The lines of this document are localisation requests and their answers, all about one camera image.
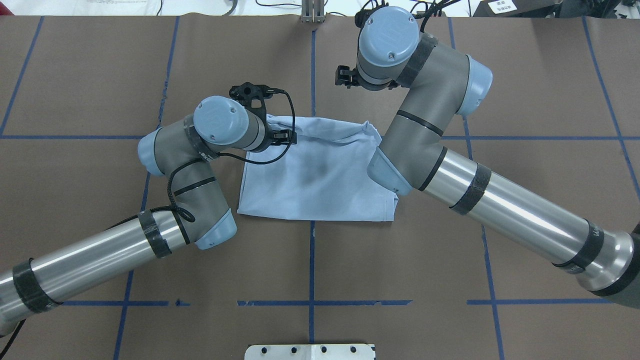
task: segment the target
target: wrinkled cloth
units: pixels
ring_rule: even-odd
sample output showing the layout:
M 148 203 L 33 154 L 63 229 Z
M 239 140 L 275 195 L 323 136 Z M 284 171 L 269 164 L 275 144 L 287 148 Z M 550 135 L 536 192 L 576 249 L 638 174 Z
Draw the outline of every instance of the wrinkled cloth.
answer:
M 291 117 L 268 115 L 274 130 L 290 129 Z M 245 163 L 237 212 L 287 220 L 393 221 L 397 195 L 367 175 L 381 142 L 369 122 L 355 124 L 319 117 L 296 117 L 298 143 L 268 165 Z M 268 161 L 284 145 L 247 153 Z

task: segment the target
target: light blue joint cap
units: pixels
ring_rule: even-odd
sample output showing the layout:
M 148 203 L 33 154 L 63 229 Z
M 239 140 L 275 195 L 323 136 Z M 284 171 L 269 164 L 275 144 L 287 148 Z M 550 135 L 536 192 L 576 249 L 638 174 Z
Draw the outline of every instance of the light blue joint cap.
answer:
M 468 116 L 474 112 L 480 105 L 484 97 L 491 88 L 493 83 L 493 73 L 491 70 L 475 61 L 471 56 L 469 58 L 469 80 L 467 81 L 467 92 L 462 100 L 462 105 L 457 114 Z
M 419 42 L 420 29 L 413 15 L 403 8 L 386 6 L 367 19 L 358 46 L 368 62 L 391 67 L 407 60 Z
M 193 125 L 206 142 L 230 145 L 246 133 L 249 115 L 237 101 L 210 96 L 201 101 L 193 112 Z
M 151 175 L 155 176 L 164 175 L 156 163 L 156 135 L 160 129 L 143 137 L 138 143 L 138 158 L 140 162 L 147 168 L 147 171 L 150 172 Z
M 229 208 L 222 215 L 222 218 L 216 222 L 216 225 L 213 225 L 206 234 L 196 241 L 196 246 L 200 250 L 207 250 L 231 239 L 236 234 L 236 231 L 238 231 L 238 227 L 236 226 L 236 221 L 234 221 L 234 216 L 231 215 L 231 208 Z
M 412 189 L 411 184 L 400 174 L 379 147 L 376 148 L 376 152 L 373 153 L 369 166 L 367 166 L 367 174 L 371 180 L 398 195 L 407 195 Z

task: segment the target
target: cable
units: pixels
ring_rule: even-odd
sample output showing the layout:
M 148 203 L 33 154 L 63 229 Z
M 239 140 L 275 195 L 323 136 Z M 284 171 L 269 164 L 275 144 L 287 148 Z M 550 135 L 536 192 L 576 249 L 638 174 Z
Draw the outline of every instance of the cable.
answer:
M 429 18 L 435 14 L 436 12 L 440 12 L 440 15 L 442 16 L 442 9 L 446 8 L 449 5 L 455 4 L 460 0 L 450 0 L 450 1 L 440 1 L 439 3 L 437 3 L 436 5 L 432 6 L 431 8 L 429 8 L 429 10 L 427 10 L 426 13 L 424 13 L 424 19 L 422 20 L 422 24 L 420 25 L 420 32 L 424 32 L 424 26 L 427 24 L 427 21 L 429 20 Z
M 2 360 L 4 358 L 4 356 L 6 355 L 6 353 L 9 351 L 9 348 L 11 347 L 11 344 L 13 344 L 13 341 L 16 339 L 16 337 L 18 336 L 18 333 L 20 332 L 20 329 L 22 328 L 22 326 L 24 325 L 24 321 L 26 319 L 21 320 L 18 323 L 18 326 L 15 328 L 15 330 L 13 331 L 13 334 L 11 334 L 11 338 L 9 338 L 9 341 L 6 342 L 6 345 L 4 346 L 4 350 L 2 350 L 2 352 L 0 352 L 0 360 Z
M 226 13 L 224 13 L 222 16 L 225 15 L 231 15 L 232 12 L 234 12 L 236 10 L 236 7 L 238 6 L 238 0 L 233 0 L 233 3 L 231 4 L 231 9 L 229 9 L 229 11 L 227 11 Z
M 411 8 L 411 10 L 409 10 L 409 12 L 410 12 L 410 13 L 413 13 L 413 11 L 415 10 L 415 8 L 416 8 L 416 7 L 418 7 L 418 5 L 420 5 L 420 4 L 424 4 L 424 7 L 425 7 L 424 11 L 425 11 L 425 12 L 427 12 L 427 11 L 429 10 L 429 3 L 428 3 L 428 2 L 426 2 L 426 1 L 417 1 L 417 2 L 415 3 L 415 5 L 413 6 L 413 8 Z
M 287 100 L 289 100 L 289 106 L 291 107 L 291 129 L 295 132 L 296 131 L 296 111 L 293 108 L 293 102 L 291 101 L 291 96 L 285 90 L 278 89 L 278 91 L 279 91 L 278 94 L 285 94 L 287 96 Z M 274 162 L 280 160 L 282 158 L 282 156 L 284 156 L 284 154 L 287 153 L 287 151 L 289 150 L 290 147 L 291 147 L 291 141 L 289 141 L 289 143 L 287 144 L 287 147 L 284 149 L 284 151 L 282 151 L 282 153 L 277 158 L 269 160 L 269 161 L 253 161 L 253 160 L 241 158 L 238 155 L 230 154 L 228 152 L 219 152 L 216 155 L 218 155 L 218 156 L 229 156 L 230 158 L 238 159 L 238 160 L 244 161 L 245 163 L 254 164 L 254 165 L 267 165 L 267 164 L 274 163 Z
M 302 5 L 300 4 L 294 4 L 294 3 L 282 3 L 282 4 L 260 4 L 258 2 L 258 0 L 255 0 L 255 3 L 260 5 L 260 6 L 285 6 L 285 5 L 291 5 L 291 6 L 297 6 L 298 8 L 301 8 Z
M 364 3 L 364 5 L 362 5 L 362 8 L 360 9 L 360 11 L 364 10 L 364 8 L 366 8 L 369 3 L 371 3 L 371 8 L 372 9 L 375 9 L 375 8 L 377 8 L 379 6 L 378 0 L 369 0 L 366 3 Z
M 180 206 L 178 206 L 178 204 L 175 202 L 175 199 L 173 198 L 173 192 L 171 191 L 171 187 L 173 185 L 173 177 L 175 177 L 176 174 L 178 174 L 178 172 L 180 172 L 180 170 L 182 170 L 183 168 L 188 167 L 189 165 L 193 165 L 195 163 L 199 163 L 201 161 L 204 161 L 202 158 L 197 158 L 197 159 L 193 159 L 191 161 L 188 161 L 182 165 L 180 165 L 178 168 L 176 168 L 170 175 L 169 175 L 169 181 L 166 184 L 166 194 L 169 197 L 169 203 L 171 205 L 169 206 L 160 206 L 158 208 L 153 208 L 153 209 L 149 209 L 149 211 L 151 213 L 155 213 L 157 211 L 173 211 L 176 214 L 180 215 L 181 218 L 183 218 L 184 220 L 188 221 L 188 222 L 194 222 L 196 220 L 196 218 L 193 216 L 192 213 L 190 213 L 187 209 L 185 208 L 181 208 Z M 122 225 L 126 222 L 129 222 L 135 218 L 138 217 L 138 214 L 135 214 L 133 216 L 130 216 L 124 220 L 122 220 L 121 222 L 109 226 L 107 228 L 107 230 L 116 227 L 118 225 Z

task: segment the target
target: label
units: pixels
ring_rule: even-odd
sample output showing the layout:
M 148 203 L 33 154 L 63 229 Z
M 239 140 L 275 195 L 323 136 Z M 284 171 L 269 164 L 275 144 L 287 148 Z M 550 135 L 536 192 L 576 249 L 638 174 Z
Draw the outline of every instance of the label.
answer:
M 487 3 L 493 13 L 508 13 L 518 8 L 513 4 L 512 0 L 498 0 L 492 3 Z

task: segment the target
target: blue tape line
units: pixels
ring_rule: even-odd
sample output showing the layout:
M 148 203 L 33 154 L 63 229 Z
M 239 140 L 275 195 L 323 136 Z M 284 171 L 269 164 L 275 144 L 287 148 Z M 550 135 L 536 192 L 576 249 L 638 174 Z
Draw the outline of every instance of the blue tape line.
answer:
M 140 140 L 143 135 L 2 135 L 0 139 L 18 140 Z
M 250 300 L 238 301 L 238 306 L 309 306 L 308 300 Z
M 162 125 L 162 116 L 164 112 L 164 102 L 166 100 L 166 92 L 169 88 L 169 77 L 171 75 L 171 64 L 173 63 L 173 50 L 175 49 L 175 39 L 178 36 L 178 26 L 180 25 L 180 17 L 175 17 L 175 25 L 173 25 L 173 38 L 171 40 L 171 50 L 169 50 L 169 61 L 166 63 L 166 77 L 164 79 L 164 89 L 162 90 L 162 99 L 160 100 L 160 110 L 158 111 L 158 125 L 156 129 Z
M 145 180 L 145 190 L 142 192 L 142 202 L 140 204 L 140 211 L 144 211 L 147 207 L 147 196 L 149 195 L 149 181 L 151 180 L 151 173 L 147 172 L 147 179 Z
M 238 306 L 406 306 L 413 300 L 249 300 Z
M 42 28 L 43 21 L 44 21 L 44 16 L 41 16 L 40 21 L 38 22 L 38 27 L 36 28 L 36 32 L 35 34 L 33 34 L 33 39 L 31 40 L 29 51 L 27 51 L 27 56 L 24 58 L 22 69 L 20 69 L 20 74 L 18 75 L 18 81 L 15 82 L 15 87 L 13 88 L 13 93 L 11 94 L 9 105 L 6 107 L 6 112 L 4 113 L 2 125 L 0 125 L 0 135 L 4 133 L 4 128 L 6 127 L 6 123 L 9 121 L 9 115 L 11 114 L 11 108 L 13 107 L 15 96 L 18 94 L 18 89 L 20 88 L 22 77 L 24 76 L 24 72 L 27 70 L 27 64 L 29 63 L 29 59 L 31 58 L 31 53 L 33 52 L 33 48 L 36 46 L 36 40 L 38 39 L 38 35 L 40 34 L 40 29 Z
M 474 155 L 471 148 L 471 135 L 469 134 L 469 125 L 468 125 L 466 116 L 462 117 L 462 124 L 465 127 L 465 140 L 467 142 L 467 156 L 469 157 L 470 160 L 473 160 Z
M 451 37 L 451 47 L 456 48 L 456 39 L 453 33 L 453 21 L 451 18 L 447 18 L 449 22 L 449 36 Z M 471 147 L 471 135 L 469 133 L 469 127 L 467 124 L 467 117 L 462 118 L 465 128 L 465 140 L 467 142 L 467 153 L 470 160 L 473 160 L 473 148 Z M 495 327 L 495 339 L 498 344 L 498 355 L 500 360 L 504 360 L 504 349 L 502 347 L 502 331 L 500 330 L 500 318 L 498 317 L 498 307 L 495 303 L 495 289 L 493 287 L 493 273 L 491 271 L 491 260 L 489 257 L 489 246 L 486 243 L 486 232 L 484 225 L 482 225 L 482 242 L 484 247 L 484 267 L 486 268 L 486 278 L 489 285 L 489 294 L 491 296 L 491 308 L 493 313 L 493 326 Z
M 316 115 L 316 30 L 311 31 L 311 116 Z M 316 222 L 309 225 L 309 343 L 315 342 Z
M 102 300 L 68 300 L 62 303 L 63 306 L 123 306 L 124 301 L 102 301 Z
M 133 283 L 133 270 L 129 272 L 127 277 L 127 287 L 124 292 L 124 301 L 122 312 L 120 313 L 120 325 L 118 326 L 118 337 L 116 338 L 116 346 L 113 351 L 113 360 L 117 360 L 120 356 L 120 345 L 122 344 L 122 335 L 124 334 L 124 323 L 127 320 L 127 309 L 129 308 L 129 296 L 131 295 L 131 284 Z
M 447 18 L 447 22 L 449 23 L 449 38 L 451 39 L 451 48 L 455 49 L 456 48 L 456 37 L 453 36 L 453 21 L 451 21 L 451 18 L 448 17 Z
M 413 300 L 317 300 L 316 306 L 406 306 Z
M 169 306 L 168 301 L 128 301 L 127 306 Z
M 311 31 L 311 116 L 316 115 L 316 30 Z
M 310 222 L 309 236 L 309 343 L 313 344 L 314 336 L 314 305 L 316 301 L 316 222 Z
M 489 246 L 486 243 L 486 231 L 482 225 L 482 243 L 484 246 L 484 266 L 486 267 L 486 278 L 489 282 L 489 296 L 491 297 L 491 308 L 493 312 L 493 326 L 495 327 L 495 337 L 498 341 L 498 355 L 500 360 L 504 360 L 504 348 L 502 347 L 502 331 L 500 330 L 500 318 L 498 317 L 498 306 L 495 300 L 495 288 L 493 287 L 493 273 L 491 271 L 491 259 L 489 258 Z
M 492 305 L 491 300 L 467 300 L 467 305 Z M 548 304 L 613 304 L 606 299 L 500 299 L 496 305 L 548 305 Z
M 68 300 L 64 306 L 169 306 L 168 301 Z
M 145 135 L 1 135 L 7 140 L 140 140 Z M 502 135 L 445 135 L 444 140 L 616 140 L 617 136 L 502 136 Z M 622 136 L 625 141 L 638 141 L 640 136 Z
M 638 186 L 636 172 L 634 172 L 633 165 L 631 165 L 631 160 L 629 159 L 629 154 L 627 152 L 627 146 L 625 145 L 625 141 L 622 138 L 622 132 L 620 131 L 620 125 L 618 124 L 618 119 L 616 118 L 616 114 L 613 111 L 613 106 L 611 105 L 609 92 L 607 91 L 607 87 L 604 85 L 604 80 L 602 79 L 602 74 L 600 73 L 600 67 L 598 66 L 598 60 L 596 59 L 596 54 L 593 52 L 593 45 L 591 44 L 591 36 L 589 35 L 589 27 L 587 26 L 587 19 L 584 16 L 582 17 L 582 26 L 584 27 L 584 34 L 587 37 L 587 45 L 589 45 L 589 52 L 591 53 L 593 66 L 596 69 L 596 74 L 598 75 L 598 81 L 600 82 L 600 86 L 602 87 L 602 93 L 604 94 L 604 99 L 607 101 L 609 114 L 611 114 L 611 120 L 613 121 L 613 126 L 616 128 L 616 134 L 618 135 L 618 140 L 620 141 L 620 147 L 622 147 L 622 153 L 624 154 L 625 161 L 627 162 L 627 167 L 631 175 L 631 180 L 633 181 L 634 187 L 636 188 L 636 196 L 638 200 L 640 200 L 640 186 Z
M 619 140 L 617 136 L 493 136 L 493 135 L 449 135 L 443 136 L 445 140 L 466 140 L 467 137 L 470 140 Z M 627 136 L 623 137 L 624 140 L 640 140 L 640 136 Z

